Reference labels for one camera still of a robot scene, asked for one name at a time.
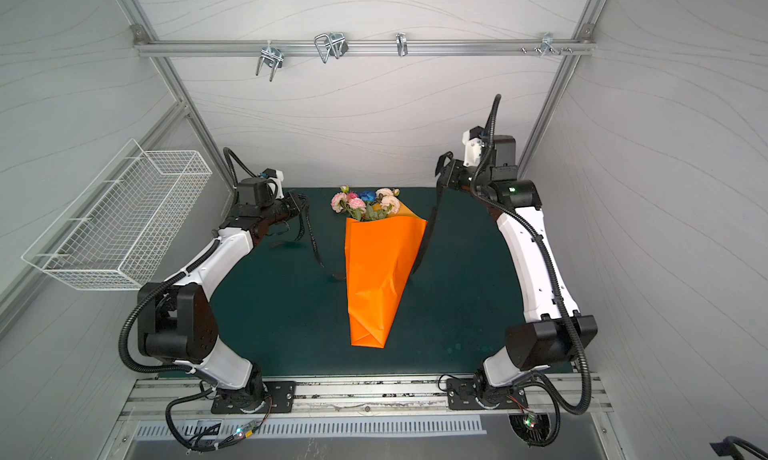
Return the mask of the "pink fake flower spray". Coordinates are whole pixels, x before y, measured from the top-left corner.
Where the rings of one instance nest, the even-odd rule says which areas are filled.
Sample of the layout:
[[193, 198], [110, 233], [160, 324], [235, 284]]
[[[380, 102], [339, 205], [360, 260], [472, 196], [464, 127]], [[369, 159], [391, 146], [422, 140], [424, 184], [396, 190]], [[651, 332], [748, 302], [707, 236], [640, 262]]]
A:
[[339, 191], [338, 193], [336, 193], [336, 194], [335, 194], [335, 195], [332, 197], [332, 199], [331, 199], [331, 203], [330, 203], [330, 205], [331, 205], [331, 209], [332, 209], [332, 210], [333, 210], [335, 213], [337, 213], [337, 214], [346, 214], [346, 215], [347, 215], [349, 218], [351, 218], [351, 217], [350, 217], [350, 216], [349, 216], [349, 214], [347, 213], [347, 210], [346, 210], [346, 202], [347, 202], [347, 196], [348, 196], [350, 193], [356, 194], [356, 193], [354, 193], [354, 192], [353, 192], [353, 191], [350, 189], [350, 187], [349, 187], [349, 186], [346, 186], [346, 185], [344, 185], [344, 186], [342, 186], [342, 187], [340, 188], [340, 191]]

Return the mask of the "peach fake flower spray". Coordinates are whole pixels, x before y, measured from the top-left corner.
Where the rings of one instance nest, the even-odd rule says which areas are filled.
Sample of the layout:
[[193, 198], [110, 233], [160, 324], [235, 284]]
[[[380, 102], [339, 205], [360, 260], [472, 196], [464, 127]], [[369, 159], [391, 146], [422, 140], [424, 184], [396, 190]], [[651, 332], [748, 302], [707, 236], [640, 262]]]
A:
[[399, 213], [401, 202], [398, 199], [399, 190], [382, 188], [376, 191], [374, 212], [381, 218], [387, 218]]

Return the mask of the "blue fake rose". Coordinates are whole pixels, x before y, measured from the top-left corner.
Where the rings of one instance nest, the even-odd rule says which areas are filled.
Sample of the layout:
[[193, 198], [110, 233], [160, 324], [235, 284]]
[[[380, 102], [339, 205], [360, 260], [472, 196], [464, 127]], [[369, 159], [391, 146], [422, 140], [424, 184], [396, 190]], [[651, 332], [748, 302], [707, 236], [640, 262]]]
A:
[[377, 200], [377, 195], [373, 191], [363, 191], [358, 195], [359, 199], [363, 202], [365, 212], [372, 211]]

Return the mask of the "orange wrapping paper sheet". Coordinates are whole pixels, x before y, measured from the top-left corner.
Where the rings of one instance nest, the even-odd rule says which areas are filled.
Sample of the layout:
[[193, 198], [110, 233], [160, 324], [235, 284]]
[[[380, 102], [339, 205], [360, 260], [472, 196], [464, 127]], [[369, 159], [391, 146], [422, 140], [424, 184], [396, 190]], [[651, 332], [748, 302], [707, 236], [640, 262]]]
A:
[[405, 205], [387, 219], [346, 221], [347, 311], [352, 346], [386, 346], [426, 226], [427, 222]]

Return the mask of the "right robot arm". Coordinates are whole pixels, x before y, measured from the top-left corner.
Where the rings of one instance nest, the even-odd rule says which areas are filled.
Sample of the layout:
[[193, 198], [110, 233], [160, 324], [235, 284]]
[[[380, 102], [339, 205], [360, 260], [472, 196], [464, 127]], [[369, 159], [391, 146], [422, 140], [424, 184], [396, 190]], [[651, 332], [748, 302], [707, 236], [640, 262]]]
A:
[[[483, 361], [472, 383], [474, 397], [480, 407], [494, 409], [508, 394], [537, 386], [550, 394], [556, 407], [584, 414], [592, 398], [586, 348], [598, 332], [596, 320], [581, 313], [564, 284], [550, 251], [534, 183], [496, 180], [493, 172], [467, 166], [452, 153], [442, 155], [435, 168], [437, 191], [464, 190], [494, 214], [523, 301], [524, 323], [508, 328], [503, 347]], [[563, 362], [575, 363], [580, 375], [581, 391], [575, 403], [568, 402], [544, 373]]]

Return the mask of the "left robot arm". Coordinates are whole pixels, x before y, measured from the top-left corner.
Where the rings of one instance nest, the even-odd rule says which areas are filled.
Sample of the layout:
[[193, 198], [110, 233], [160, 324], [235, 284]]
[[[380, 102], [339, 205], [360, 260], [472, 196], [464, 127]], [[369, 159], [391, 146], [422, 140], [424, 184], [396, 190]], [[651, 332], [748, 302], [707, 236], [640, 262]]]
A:
[[300, 216], [306, 208], [306, 199], [292, 191], [261, 205], [233, 205], [211, 242], [188, 265], [139, 290], [137, 305], [119, 333], [123, 364], [137, 373], [194, 375], [235, 408], [259, 408], [267, 396], [260, 368], [221, 339], [210, 300], [272, 226]]

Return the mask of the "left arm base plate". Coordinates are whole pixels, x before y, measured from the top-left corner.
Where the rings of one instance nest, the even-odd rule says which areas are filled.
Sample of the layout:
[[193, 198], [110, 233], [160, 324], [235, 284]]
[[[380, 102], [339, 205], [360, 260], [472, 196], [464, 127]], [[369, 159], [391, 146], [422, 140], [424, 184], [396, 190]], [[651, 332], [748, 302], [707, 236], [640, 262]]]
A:
[[214, 397], [210, 412], [219, 415], [290, 413], [295, 398], [294, 381], [264, 381], [264, 392], [257, 400], [239, 400], [221, 391]]

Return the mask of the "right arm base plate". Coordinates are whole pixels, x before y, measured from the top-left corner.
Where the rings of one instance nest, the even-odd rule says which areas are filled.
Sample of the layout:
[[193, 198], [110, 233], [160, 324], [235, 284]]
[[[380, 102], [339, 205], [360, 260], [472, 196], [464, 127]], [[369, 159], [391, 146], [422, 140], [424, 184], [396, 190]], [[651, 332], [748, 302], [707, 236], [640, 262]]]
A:
[[437, 381], [438, 389], [446, 395], [450, 411], [516, 411], [525, 413], [528, 408], [524, 392], [502, 393], [496, 400], [481, 400], [476, 396], [470, 378], [443, 375]]

